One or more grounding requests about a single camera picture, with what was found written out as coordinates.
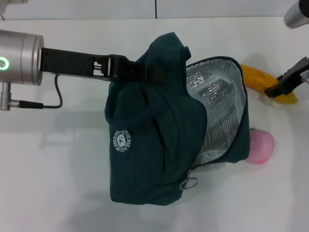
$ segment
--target metal ring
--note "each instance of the metal ring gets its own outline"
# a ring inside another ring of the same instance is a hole
[[[185,185],[189,182],[189,180],[196,180],[196,182],[193,185],[186,187]],[[196,177],[189,177],[187,180],[184,180],[180,183],[179,188],[181,190],[187,190],[187,189],[191,189],[195,187],[197,184],[198,184],[198,179]]]
[[[0,70],[7,70],[9,68],[9,65],[10,65],[9,61],[4,57],[0,57],[0,61],[3,61],[3,63],[4,63],[4,64],[1,63],[3,65],[3,67],[0,67]]]

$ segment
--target silver foil lining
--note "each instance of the silver foil lining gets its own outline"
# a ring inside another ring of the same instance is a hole
[[[239,127],[246,95],[238,67],[229,60],[213,59],[186,69],[189,94],[207,110],[207,129],[194,168],[221,157]]]

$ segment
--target yellow banana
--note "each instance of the yellow banana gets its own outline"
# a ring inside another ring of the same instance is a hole
[[[243,72],[245,86],[252,88],[260,93],[264,93],[265,89],[275,86],[279,82],[279,80],[277,80],[272,75],[269,75],[266,72],[260,71],[258,69],[243,64],[241,65],[241,69]],[[278,103],[286,104],[295,104],[298,101],[293,92],[288,95],[280,95],[275,97],[274,100]]]

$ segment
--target black bracket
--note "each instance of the black bracket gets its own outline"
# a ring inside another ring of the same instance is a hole
[[[304,83],[301,74],[309,69],[309,59],[302,58],[296,65],[289,69],[284,75],[278,77],[279,83],[269,87],[265,93],[270,98],[275,98],[282,94],[291,93],[297,86]]]
[[[99,79],[104,81],[146,81],[163,83],[165,70],[128,60],[119,55],[92,55],[42,48],[42,72]]]

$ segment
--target dark green bag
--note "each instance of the dark green bag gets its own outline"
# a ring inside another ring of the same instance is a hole
[[[111,199],[129,204],[168,205],[205,143],[205,104],[187,91],[190,52],[174,33],[158,37],[138,60],[165,69],[164,84],[111,83],[105,107],[110,125]],[[242,76],[241,68],[234,63]],[[237,162],[249,154],[247,93],[230,148],[212,162]]]

